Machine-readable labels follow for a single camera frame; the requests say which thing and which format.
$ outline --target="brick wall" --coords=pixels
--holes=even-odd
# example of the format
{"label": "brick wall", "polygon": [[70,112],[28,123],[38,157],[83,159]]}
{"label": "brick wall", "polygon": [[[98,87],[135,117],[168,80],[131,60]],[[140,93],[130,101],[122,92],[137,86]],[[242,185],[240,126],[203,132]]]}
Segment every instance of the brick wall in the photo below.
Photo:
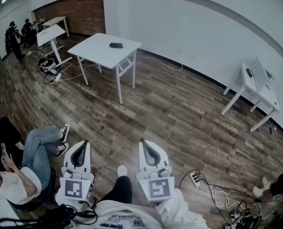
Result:
{"label": "brick wall", "polygon": [[92,36],[105,33],[103,0],[59,0],[34,11],[36,19],[46,21],[66,16],[69,32]]}

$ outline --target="white shirt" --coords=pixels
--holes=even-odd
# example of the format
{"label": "white shirt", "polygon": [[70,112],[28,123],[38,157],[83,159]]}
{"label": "white shirt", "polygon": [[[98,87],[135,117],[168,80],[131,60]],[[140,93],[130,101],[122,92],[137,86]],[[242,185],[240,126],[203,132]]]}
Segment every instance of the white shirt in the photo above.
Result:
{"label": "white shirt", "polygon": [[[175,189],[174,198],[161,203],[156,209],[133,204],[104,200],[97,204],[98,220],[93,225],[76,223],[77,229],[208,229],[202,215],[189,211],[182,192]],[[94,219],[81,221],[92,223]]]}
{"label": "white shirt", "polygon": [[26,204],[33,198],[40,195],[42,185],[37,175],[28,167],[23,167],[21,172],[36,186],[37,192],[32,196],[27,196],[26,190],[21,178],[7,171],[0,171],[0,177],[3,179],[0,186],[0,198],[5,198],[13,204]]}

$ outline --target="power strip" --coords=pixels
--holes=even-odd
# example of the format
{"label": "power strip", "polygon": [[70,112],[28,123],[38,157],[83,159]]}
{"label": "power strip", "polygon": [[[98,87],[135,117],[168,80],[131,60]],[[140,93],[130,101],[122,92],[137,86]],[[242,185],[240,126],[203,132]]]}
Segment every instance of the power strip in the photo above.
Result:
{"label": "power strip", "polygon": [[195,185],[195,187],[199,187],[201,184],[200,182],[198,181],[198,178],[196,177],[195,173],[192,172],[189,174],[190,178],[191,178],[191,181],[193,182],[193,184]]}

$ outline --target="floor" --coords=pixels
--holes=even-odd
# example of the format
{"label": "floor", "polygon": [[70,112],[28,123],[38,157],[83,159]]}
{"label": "floor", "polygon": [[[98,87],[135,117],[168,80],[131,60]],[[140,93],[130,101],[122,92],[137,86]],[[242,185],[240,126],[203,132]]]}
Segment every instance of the floor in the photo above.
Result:
{"label": "floor", "polygon": [[[64,45],[61,58],[69,56],[67,50],[83,39],[79,36],[59,39]],[[198,75],[187,70],[174,72],[152,59],[138,57],[136,89],[131,88],[131,74],[127,73],[121,79],[123,105],[120,105],[114,71],[103,69],[99,74],[96,67],[89,67],[86,70],[89,86],[82,76],[43,84],[44,73],[36,70],[40,57],[36,56],[37,53],[32,53],[18,62],[11,54],[0,60],[0,118],[7,116],[23,137],[44,125],[70,123],[70,146],[84,139],[91,144],[92,165],[96,169],[93,197],[100,199],[111,190],[117,167],[123,164],[128,167],[132,181],[133,202],[146,205],[135,179],[141,137],[166,150],[177,186],[186,172],[199,169],[209,183],[251,195],[252,187],[261,185],[262,176],[274,181],[283,172],[283,133],[277,129],[270,134],[271,122],[250,133],[250,127],[263,116],[257,111],[251,114],[250,106],[242,100],[222,116],[220,112],[232,94],[223,96],[221,87]],[[73,59],[71,63],[63,79],[81,73],[78,62]],[[62,157],[51,158],[59,175],[62,163]],[[188,177],[181,189],[190,210],[202,214],[208,227],[222,227],[223,219],[209,192],[195,188]],[[241,200],[249,206],[254,204],[249,196],[225,191],[229,205]],[[224,195],[218,194],[217,205],[224,202]],[[282,211],[281,202],[262,203],[262,215]],[[45,205],[32,213],[18,213],[22,218],[34,218],[51,207]],[[231,208],[221,210],[228,218]],[[256,205],[254,214],[259,213]],[[265,220],[261,228],[272,218]]]}

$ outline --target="smartphone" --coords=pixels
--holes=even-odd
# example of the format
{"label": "smartphone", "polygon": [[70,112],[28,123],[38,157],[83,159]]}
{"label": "smartphone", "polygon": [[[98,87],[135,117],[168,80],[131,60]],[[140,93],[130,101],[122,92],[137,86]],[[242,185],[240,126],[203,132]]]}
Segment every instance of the smartphone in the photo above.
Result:
{"label": "smartphone", "polygon": [[7,156],[5,144],[4,144],[4,143],[1,143],[0,145],[1,145],[1,147],[2,147],[2,155],[3,155],[3,156]]}

